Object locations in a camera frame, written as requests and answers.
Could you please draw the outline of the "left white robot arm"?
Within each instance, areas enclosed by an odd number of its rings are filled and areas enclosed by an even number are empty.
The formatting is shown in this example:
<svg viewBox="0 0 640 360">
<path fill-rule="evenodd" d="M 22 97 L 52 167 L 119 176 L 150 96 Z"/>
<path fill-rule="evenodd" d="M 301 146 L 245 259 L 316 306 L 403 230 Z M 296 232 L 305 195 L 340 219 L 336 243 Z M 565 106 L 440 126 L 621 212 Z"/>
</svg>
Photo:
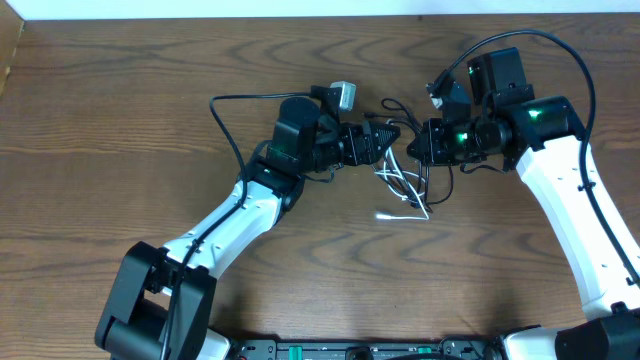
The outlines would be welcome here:
<svg viewBox="0 0 640 360">
<path fill-rule="evenodd" d="M 394 125 L 341 122 L 339 97 L 280 98 L 271 140 L 240 160 L 230 195 L 180 237 L 124 256 L 94 335 L 112 358 L 226 358 L 231 341 L 209 327 L 224 271 L 294 207 L 311 173 L 373 164 L 400 136 Z"/>
</svg>

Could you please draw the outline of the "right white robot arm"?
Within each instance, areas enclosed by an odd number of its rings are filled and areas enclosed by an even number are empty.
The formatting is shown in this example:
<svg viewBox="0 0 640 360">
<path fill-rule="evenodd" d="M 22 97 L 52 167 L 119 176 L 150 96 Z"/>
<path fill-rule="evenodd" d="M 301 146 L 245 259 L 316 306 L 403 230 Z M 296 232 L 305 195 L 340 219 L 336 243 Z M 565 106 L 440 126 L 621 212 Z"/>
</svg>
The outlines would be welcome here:
<svg viewBox="0 0 640 360">
<path fill-rule="evenodd" d="M 470 173 L 491 155 L 541 205 L 578 287 L 584 324 L 500 335 L 486 359 L 636 359 L 639 246 L 601 181 L 586 128 L 564 96 L 538 98 L 516 48 L 467 63 L 472 92 L 443 72 L 427 90 L 441 111 L 408 146 L 428 167 Z"/>
</svg>

